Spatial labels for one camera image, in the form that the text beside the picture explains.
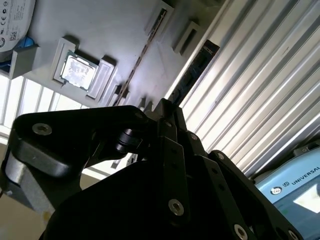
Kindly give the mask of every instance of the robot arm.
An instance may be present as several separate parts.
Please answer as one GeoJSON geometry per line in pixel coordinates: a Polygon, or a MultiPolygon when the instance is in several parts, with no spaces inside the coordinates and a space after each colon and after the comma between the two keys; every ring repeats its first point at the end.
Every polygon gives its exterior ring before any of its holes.
{"type": "Polygon", "coordinates": [[[20,116],[0,186],[50,217],[43,240],[303,239],[223,152],[205,152],[165,99],[146,114],[117,106],[20,116]],[[84,168],[127,153],[127,167],[80,189],[84,168]]]}

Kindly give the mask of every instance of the white label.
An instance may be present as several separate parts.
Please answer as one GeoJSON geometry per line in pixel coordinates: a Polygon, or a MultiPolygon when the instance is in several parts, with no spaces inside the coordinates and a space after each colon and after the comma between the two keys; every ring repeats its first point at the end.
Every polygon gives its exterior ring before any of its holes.
{"type": "Polygon", "coordinates": [[[0,0],[0,52],[13,49],[27,34],[35,0],[0,0]]]}

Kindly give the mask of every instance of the metal panel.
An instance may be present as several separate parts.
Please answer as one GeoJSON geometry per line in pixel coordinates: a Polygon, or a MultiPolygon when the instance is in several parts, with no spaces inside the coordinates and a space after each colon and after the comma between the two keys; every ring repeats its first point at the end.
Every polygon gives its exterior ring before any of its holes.
{"type": "Polygon", "coordinates": [[[229,0],[220,46],[181,104],[190,131],[251,176],[320,130],[320,1],[229,0]]]}

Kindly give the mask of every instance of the screw head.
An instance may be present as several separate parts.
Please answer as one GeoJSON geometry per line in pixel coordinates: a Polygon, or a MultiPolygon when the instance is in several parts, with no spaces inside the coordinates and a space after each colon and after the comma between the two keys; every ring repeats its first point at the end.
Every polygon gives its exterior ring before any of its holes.
{"type": "Polygon", "coordinates": [[[140,112],[136,112],[135,113],[135,116],[142,119],[144,116],[142,116],[142,114],[140,112]]]}
{"type": "Polygon", "coordinates": [[[35,134],[41,135],[41,136],[48,136],[52,133],[52,128],[45,123],[36,123],[32,126],[32,130],[35,134]]]}
{"type": "Polygon", "coordinates": [[[11,190],[5,192],[5,195],[7,195],[7,196],[11,196],[12,194],[13,194],[13,192],[11,190]]]}
{"type": "Polygon", "coordinates": [[[235,224],[233,226],[234,231],[236,233],[236,235],[241,239],[241,240],[248,240],[248,234],[247,232],[244,230],[244,228],[242,226],[240,226],[239,224],[235,224]]]}
{"type": "Polygon", "coordinates": [[[221,159],[221,160],[224,160],[225,159],[225,157],[219,152],[218,153],[218,157],[221,159]]]}
{"type": "Polygon", "coordinates": [[[293,240],[299,240],[299,238],[297,237],[297,235],[293,231],[289,230],[288,232],[293,240]]]}
{"type": "Polygon", "coordinates": [[[198,140],[198,137],[197,137],[194,133],[191,133],[191,138],[192,138],[193,140],[198,140]]]}
{"type": "Polygon", "coordinates": [[[168,203],[170,211],[176,216],[182,216],[185,212],[184,206],[177,199],[171,199],[168,203]]]}

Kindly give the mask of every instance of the blue object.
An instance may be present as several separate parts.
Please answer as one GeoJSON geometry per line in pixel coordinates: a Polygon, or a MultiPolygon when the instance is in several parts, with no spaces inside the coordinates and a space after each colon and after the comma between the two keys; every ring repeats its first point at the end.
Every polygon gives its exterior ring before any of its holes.
{"type": "Polygon", "coordinates": [[[256,187],[305,240],[320,240],[320,147],[293,158],[256,187]]]}

